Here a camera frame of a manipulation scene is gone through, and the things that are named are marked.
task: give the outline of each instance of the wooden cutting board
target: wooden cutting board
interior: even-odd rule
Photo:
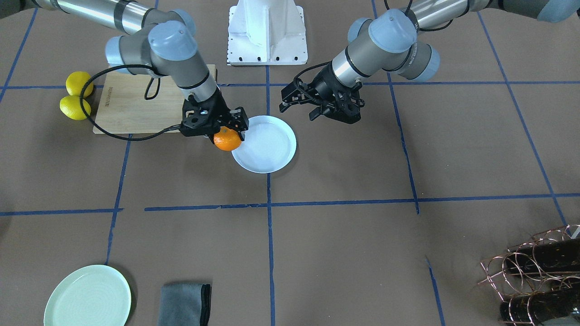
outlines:
[[[208,68],[215,79],[215,65],[209,64]],[[182,120],[183,94],[171,77],[163,77],[157,97],[145,100],[143,95],[150,79],[148,75],[108,73],[95,117],[97,124],[108,132],[120,134],[156,133],[179,124]],[[153,81],[149,95],[153,95],[156,89],[157,81]],[[97,128],[93,128],[93,132],[102,133]]]

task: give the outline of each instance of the lemon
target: lemon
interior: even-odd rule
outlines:
[[[69,95],[80,96],[82,87],[85,83],[89,81],[90,75],[86,71],[75,71],[74,73],[68,75],[66,87]],[[85,96],[89,96],[93,92],[94,84],[91,82],[85,90]]]
[[[74,95],[63,97],[63,99],[60,100],[60,111],[62,111],[67,117],[74,120],[86,119],[85,113],[81,109],[81,101],[79,99],[79,96]],[[85,111],[90,115],[89,103],[85,99],[82,99],[82,104],[85,107]]]

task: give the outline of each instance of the plate rim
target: plate rim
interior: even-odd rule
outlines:
[[[288,123],[286,123],[286,121],[278,118],[278,117],[273,117],[272,115],[256,115],[255,117],[251,117],[249,120],[257,120],[258,123],[272,123],[275,126],[279,127],[282,129],[282,131],[290,136],[292,135],[292,137],[288,137],[290,140],[290,145],[291,145],[291,150],[288,153],[288,158],[285,159],[284,165],[281,166],[278,169],[275,169],[273,171],[267,171],[267,172],[259,172],[259,171],[253,171],[252,169],[249,169],[248,167],[242,165],[242,163],[240,163],[240,161],[238,160],[238,157],[236,156],[236,150],[231,151],[232,156],[234,157],[234,160],[238,163],[239,166],[241,166],[242,168],[253,172],[253,173],[260,173],[260,174],[266,174],[266,173],[272,173],[272,172],[276,172],[281,170],[282,168],[284,168],[286,165],[288,165],[288,163],[290,163],[294,157],[294,155],[296,154],[296,147],[297,147],[297,141],[296,141],[296,134],[294,133],[294,130],[290,127],[290,125],[288,125]]]
[[[115,275],[117,276],[121,281],[122,281],[122,285],[123,285],[123,289],[126,290],[125,294],[127,295],[126,297],[126,302],[125,302],[125,311],[124,311],[124,315],[125,315],[125,321],[123,323],[123,325],[127,322],[127,318],[129,317],[129,312],[131,311],[131,288],[129,287],[129,283],[127,282],[127,279],[123,276],[123,274],[121,274],[121,272],[119,272],[117,269],[108,266],[108,265],[89,265],[89,266],[84,266],[81,267],[79,269],[77,269],[76,271],[70,273],[69,275],[67,275],[65,278],[63,278],[59,284],[55,287],[55,289],[52,291],[52,293],[50,294],[50,297],[48,298],[48,301],[46,302],[46,307],[44,309],[44,317],[42,319],[42,323],[44,326],[53,326],[52,324],[47,324],[47,313],[49,312],[49,306],[51,305],[51,303],[54,300],[57,300],[57,295],[56,292],[59,290],[59,288],[64,288],[66,281],[69,281],[71,278],[77,278],[83,274],[86,274],[86,271],[96,271],[97,273],[100,274],[109,274],[109,275]]]

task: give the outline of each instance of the white plastic base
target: white plastic base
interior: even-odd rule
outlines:
[[[240,0],[230,8],[229,18],[227,64],[298,65],[308,61],[304,10],[293,0]]]

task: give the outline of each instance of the robotic arm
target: robotic arm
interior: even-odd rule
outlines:
[[[205,135],[212,140],[226,126],[244,139],[242,132],[248,130],[244,108],[228,108],[199,53],[194,20],[185,11],[163,12],[127,0],[14,0],[0,3],[0,19],[28,8],[61,10],[129,34],[107,42],[109,65],[141,64],[151,69],[120,72],[171,76],[185,98],[179,127],[184,136]]]
[[[440,57],[433,47],[417,41],[418,33],[485,8],[557,23],[580,10],[580,0],[422,0],[387,10],[375,20],[358,19],[349,29],[349,45],[312,82],[304,83],[299,74],[282,90],[280,112],[308,103],[317,106],[310,112],[311,121],[321,115],[347,124],[359,121],[365,105],[358,93],[363,80],[379,70],[415,82],[429,80]]]

